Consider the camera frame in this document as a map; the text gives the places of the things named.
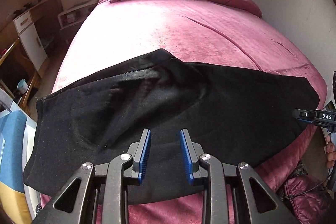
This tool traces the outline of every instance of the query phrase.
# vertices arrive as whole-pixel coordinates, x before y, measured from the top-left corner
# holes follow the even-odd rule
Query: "maroon puffer jacket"
[[[285,195],[296,195],[313,188],[320,183],[310,175],[299,175],[284,184]],[[318,224],[333,202],[331,196],[322,186],[311,192],[290,199],[293,211],[302,224]]]

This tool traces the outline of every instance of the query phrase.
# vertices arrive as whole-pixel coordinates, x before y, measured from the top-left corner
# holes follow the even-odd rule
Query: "human hand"
[[[331,138],[330,135],[328,135],[327,137],[327,147],[326,147],[326,151],[327,153],[325,154],[327,157],[327,168],[330,169],[335,165],[335,160],[336,160],[336,151],[335,151],[335,145],[330,142]]]

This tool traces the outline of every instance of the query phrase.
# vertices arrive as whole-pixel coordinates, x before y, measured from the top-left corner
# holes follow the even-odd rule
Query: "wooden handle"
[[[33,89],[34,84],[36,83],[36,81],[38,79],[39,79],[39,75],[38,75],[37,71],[35,70],[33,77],[30,78],[29,81],[28,81],[28,89],[27,89],[26,93],[22,96],[22,99],[19,103],[19,107],[24,112],[26,112],[26,114],[27,114],[27,111],[29,111],[29,108],[27,107],[27,103],[28,103],[28,98],[29,98],[30,92]]]
[[[23,24],[25,24],[28,21],[28,18],[26,18],[23,22],[20,23],[20,25],[22,26]]]
[[[0,66],[1,64],[5,61],[5,59],[7,58],[7,56],[9,55],[9,53],[16,47],[16,45],[18,45],[20,43],[20,38],[18,38],[17,40],[14,41],[14,43],[8,48],[8,50],[5,52],[5,54],[3,56],[1,56],[0,58]]]
[[[40,40],[39,40],[39,38],[38,38],[38,37],[36,37],[36,42],[37,42],[37,44],[39,45],[39,47],[41,47],[41,46],[42,46],[42,44],[41,44],[41,42],[40,42]]]

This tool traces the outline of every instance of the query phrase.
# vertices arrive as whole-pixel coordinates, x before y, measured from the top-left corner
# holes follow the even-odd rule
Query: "metal screw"
[[[202,154],[201,155],[201,159],[202,160],[210,160],[211,159],[211,155],[209,155],[209,154]]]
[[[242,170],[247,170],[249,168],[249,165],[245,162],[241,162],[240,164],[238,164],[238,167]]]
[[[126,154],[126,153],[125,154],[121,154],[120,158],[122,160],[129,160],[131,158],[131,155],[130,154]]]
[[[90,162],[86,162],[86,163],[82,164],[82,169],[84,169],[84,170],[89,170],[91,168],[92,168],[92,163],[90,163]]]

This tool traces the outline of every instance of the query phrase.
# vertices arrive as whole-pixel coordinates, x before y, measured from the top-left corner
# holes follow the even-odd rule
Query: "black garment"
[[[202,188],[185,178],[176,136],[182,128],[222,162],[257,166],[305,129],[291,117],[293,109],[318,103],[306,78],[184,63],[160,49],[39,100],[24,183],[54,195],[83,162],[109,162],[150,128],[146,178],[129,187],[130,203],[189,195]]]
[[[336,222],[336,198],[334,198],[329,209],[323,215],[319,224],[335,224]]]

